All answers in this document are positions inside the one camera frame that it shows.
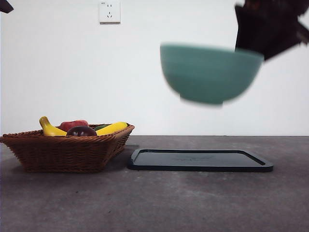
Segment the green vegetable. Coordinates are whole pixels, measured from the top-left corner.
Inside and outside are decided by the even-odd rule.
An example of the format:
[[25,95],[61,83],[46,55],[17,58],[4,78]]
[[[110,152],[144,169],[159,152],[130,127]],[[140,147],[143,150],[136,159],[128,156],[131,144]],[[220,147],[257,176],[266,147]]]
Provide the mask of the green vegetable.
[[107,126],[108,126],[108,124],[104,124],[104,125],[101,125],[101,126],[97,126],[97,127],[95,127],[95,131],[100,130],[100,129],[102,129],[102,128],[104,128],[104,127],[107,127]]

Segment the tray rim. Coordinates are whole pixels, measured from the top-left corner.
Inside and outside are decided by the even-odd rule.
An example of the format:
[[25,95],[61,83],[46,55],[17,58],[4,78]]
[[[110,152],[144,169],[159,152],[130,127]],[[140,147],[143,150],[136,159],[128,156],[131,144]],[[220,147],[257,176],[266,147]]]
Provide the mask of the tray rim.
[[[261,166],[159,166],[159,165],[136,165],[134,161],[138,155],[143,152],[183,152],[183,153],[240,153],[254,161],[261,164]],[[198,172],[271,172],[273,171],[274,164],[266,160],[265,158],[245,150],[230,150],[230,149],[156,149],[156,148],[139,148],[136,149],[131,155],[131,159],[128,162],[127,168],[131,170],[152,170],[152,171],[198,171]]]

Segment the basket rim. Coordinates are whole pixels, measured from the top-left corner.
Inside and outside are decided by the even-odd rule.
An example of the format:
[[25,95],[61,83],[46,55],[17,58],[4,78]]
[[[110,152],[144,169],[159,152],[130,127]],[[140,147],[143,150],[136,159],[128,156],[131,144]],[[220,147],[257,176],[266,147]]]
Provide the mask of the basket rim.
[[[100,126],[100,125],[106,125],[106,124],[110,124],[110,123],[103,123],[103,124],[89,124],[90,127],[95,127],[95,126]],[[120,133],[123,133],[123,132],[126,132],[126,131],[132,131],[135,127],[129,123],[127,123],[127,127],[124,128],[124,129],[121,129],[121,130],[118,130],[118,131],[115,131],[113,133],[110,133],[110,134],[105,134],[105,135],[94,135],[94,136],[74,136],[74,135],[66,135],[66,136],[44,136],[44,135],[27,135],[27,134],[24,134],[24,133],[39,133],[39,132],[42,132],[43,130],[31,130],[31,131],[25,131],[25,132],[19,132],[19,133],[9,133],[9,134],[3,134],[1,137],[0,137],[0,143],[2,143],[3,139],[6,139],[6,138],[48,138],[48,139],[65,139],[65,140],[68,140],[68,139],[74,139],[74,140],[83,140],[83,139],[90,139],[90,138],[93,138],[93,139],[96,139],[96,138],[105,138],[105,137],[112,137],[112,136],[115,136],[117,134],[120,134]]]

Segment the bowl rim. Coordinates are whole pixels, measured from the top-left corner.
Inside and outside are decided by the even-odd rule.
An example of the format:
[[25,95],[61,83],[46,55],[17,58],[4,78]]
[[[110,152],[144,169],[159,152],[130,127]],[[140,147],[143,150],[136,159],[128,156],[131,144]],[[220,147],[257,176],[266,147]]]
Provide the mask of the bowl rim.
[[259,58],[264,60],[264,55],[252,51],[252,50],[247,50],[243,48],[235,48],[235,50],[226,48],[226,47],[220,47],[220,46],[210,46],[210,45],[205,45],[205,44],[195,44],[195,43],[186,43],[186,42],[161,42],[160,48],[163,47],[174,47],[174,48],[192,48],[192,49],[200,49],[200,50],[205,50],[205,51],[216,51],[216,52],[223,52],[223,53],[229,53],[229,54],[241,54],[241,55],[246,55],[246,56],[252,56],[254,58]]

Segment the brown basket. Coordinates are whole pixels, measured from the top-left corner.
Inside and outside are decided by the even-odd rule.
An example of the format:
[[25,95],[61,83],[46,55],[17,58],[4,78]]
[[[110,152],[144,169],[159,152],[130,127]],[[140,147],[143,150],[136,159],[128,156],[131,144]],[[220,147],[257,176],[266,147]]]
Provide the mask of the brown basket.
[[95,173],[124,148],[134,126],[101,136],[44,136],[42,130],[4,134],[26,172]]

